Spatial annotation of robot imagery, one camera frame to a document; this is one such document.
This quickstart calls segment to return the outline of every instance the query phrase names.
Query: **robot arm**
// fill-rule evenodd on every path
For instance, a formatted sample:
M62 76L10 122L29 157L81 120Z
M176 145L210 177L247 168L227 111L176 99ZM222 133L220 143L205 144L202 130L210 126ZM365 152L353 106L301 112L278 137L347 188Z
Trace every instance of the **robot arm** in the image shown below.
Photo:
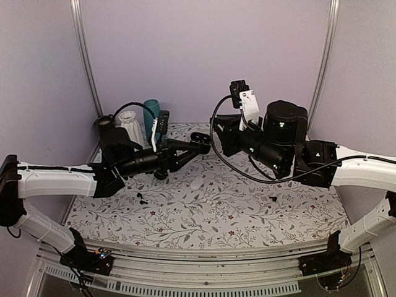
M160 132L166 133L167 122L160 117L158 123ZM52 221L27 199L45 195L110 197L134 174L155 173L163 178L168 170L178 171L197 155L208 153L210 140L205 134L192 133L190 142L167 139L144 150L130 140L124 128L115 127L112 117L98 119L97 126L101 163L42 166L19 162L16 155L6 157L0 168L0 226L24 230L52 245L61 253L64 265L109 275L113 265L110 251L87 251L78 231Z
M329 236L326 252L300 258L303 275L316 274L351 264L351 253L386 228L396 224L396 158L357 152L332 142L305 141L307 111L292 103L276 101L268 105L265 118L259 116L254 91L245 81L232 82L231 95L215 108L211 133L222 143L223 154L240 151L273 170L278 181L257 179L218 157L241 175L256 182L274 184L298 181L315 187L364 186L385 189L387 196L375 209L348 228ZM216 115L221 103L232 98L241 114ZM294 159L292 177L291 166Z

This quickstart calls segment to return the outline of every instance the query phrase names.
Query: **purple wall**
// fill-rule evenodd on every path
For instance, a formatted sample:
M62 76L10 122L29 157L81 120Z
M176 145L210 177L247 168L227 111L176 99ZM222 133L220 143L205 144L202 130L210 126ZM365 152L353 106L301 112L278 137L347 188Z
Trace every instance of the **purple wall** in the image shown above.
M329 69L311 138L396 155L396 2L341 1ZM339 189L353 222L384 191ZM396 228L372 241L389 296L396 296Z
M280 98L309 107L330 1L81 2L105 113L157 98L171 122L207 123L238 79L262 113Z
M41 164L85 163L95 147L92 99L69 1L2 1L0 159L16 153ZM60 221L69 197L32 199ZM38 243L0 228L0 295L23 296Z

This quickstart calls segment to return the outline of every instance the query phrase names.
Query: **black mount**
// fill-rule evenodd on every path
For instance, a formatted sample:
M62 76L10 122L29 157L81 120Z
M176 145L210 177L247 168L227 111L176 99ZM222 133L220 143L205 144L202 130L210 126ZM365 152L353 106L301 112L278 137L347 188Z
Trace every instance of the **black mount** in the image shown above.
M89 252L80 233L73 228L70 228L70 231L73 233L75 246L62 255L60 263L77 270L110 275L114 262L114 258L110 256L110 251L99 249L95 252Z
M166 134L169 112L161 111L156 132ZM169 172L178 171L196 156L209 153L210 137L194 132L190 142L159 138L157 151L143 149L130 140L123 127L116 127L114 119L104 116L95 122L99 131L99 146L102 152L101 163L89 166L95 172L97 188L94 198L111 197L125 186L123 181L140 173L154 173L154 177L165 179Z
M303 256L298 259L298 267L304 276L340 269L352 264L351 254L340 250L338 244L340 232L338 230L329 236L325 252Z
M337 144L333 142L312 140L305 143L303 148L303 160L308 168L303 168L301 164L296 163L294 167L293 176L298 176L309 170L318 168L320 166L329 164L337 160L336 148ZM339 164L329 165L328 167L309 173L303 177L295 178L301 184L313 187L326 187L329 188L332 184L333 177Z

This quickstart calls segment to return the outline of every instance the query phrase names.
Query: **white bracket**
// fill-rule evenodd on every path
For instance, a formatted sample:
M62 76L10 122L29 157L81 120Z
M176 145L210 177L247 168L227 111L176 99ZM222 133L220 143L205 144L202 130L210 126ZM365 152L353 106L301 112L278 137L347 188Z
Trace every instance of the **white bracket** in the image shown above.
M395 225L396 218L388 214L389 210L389 200L383 198L367 215L352 226L342 229L338 238L340 250L350 254L379 233Z
M259 105L257 104L256 96L253 90L248 90L239 93L239 98L241 99L241 111L243 112L245 119L247 122L252 121L254 124L258 124L259 122ZM241 119L239 124L239 130L244 131L246 129L246 125Z

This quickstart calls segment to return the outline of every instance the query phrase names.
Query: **metal frame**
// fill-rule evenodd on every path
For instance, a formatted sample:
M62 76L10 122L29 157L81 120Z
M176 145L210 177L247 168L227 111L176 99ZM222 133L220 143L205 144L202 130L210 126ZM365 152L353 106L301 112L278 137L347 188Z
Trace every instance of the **metal frame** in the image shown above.
M277 287L279 290L298 284L301 280L317 277L303 277L298 268L298 258L323 251L325 245L322 243L323 241L244 251L203 250L193 253L103 243L107 248L118 246L113 249L114 267L109 277L96 275L92 287L133 296L152 295L148 293L149 290L168 292L168 296L169 292L179 292L177 296L187 296L184 292L190 292L191 296L211 296L211 292L217 292L220 297L228 295L227 292L229 296L237 296L235 292L238 291L254 293L270 287ZM88 248L96 249L97 244L88 241ZM352 266L357 265L358 258L358 253L353 254ZM61 266L58 261L59 256L52 247L41 245L35 260L37 268L28 297L37 297L44 273L75 282L67 267ZM369 244L362 246L362 268L367 273L373 296L386 297L381 274ZM337 270L322 273L320 276L335 271ZM287 292L278 293L263 296L283 296Z
M340 7L340 0L331 0L330 3L330 12L329 12L329 20L327 22L327 33L325 38L325 44L323 49L321 67L319 68L319 73L317 76L314 95L311 100L311 105L309 106L308 111L308 132L311 130L317 106L319 104L319 99L321 97L323 83L327 71L327 65L329 64L330 52L333 45L333 40L335 36L335 29L337 27L337 17L338 17L338 10Z
M85 39L85 32L81 15L80 0L71 0L70 2L72 6L75 34L77 35L77 41L79 42L80 54L82 62L84 64L85 75L87 76L95 110L98 117L100 117L103 116L103 110L101 108L95 79L93 78L91 62L88 55L87 41Z

